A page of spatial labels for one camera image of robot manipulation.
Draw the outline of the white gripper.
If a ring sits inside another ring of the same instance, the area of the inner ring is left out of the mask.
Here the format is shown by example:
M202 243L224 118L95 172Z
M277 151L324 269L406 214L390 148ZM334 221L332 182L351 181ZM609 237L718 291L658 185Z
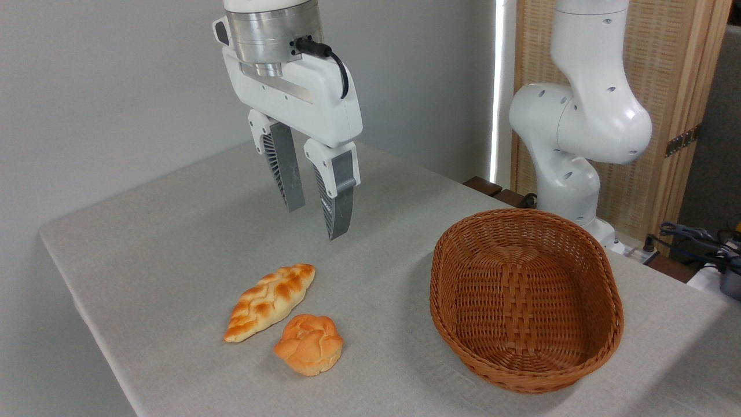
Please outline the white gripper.
M292 128L312 138L304 152L317 178L329 240L344 235L354 187L361 183L352 140L363 125L352 77L349 92L341 98L340 69L331 59L304 55L283 64L281 77L264 77L251 68L244 74L229 47L222 48L222 55L239 100L253 108L248 120L256 150L266 158L288 211L305 205Z

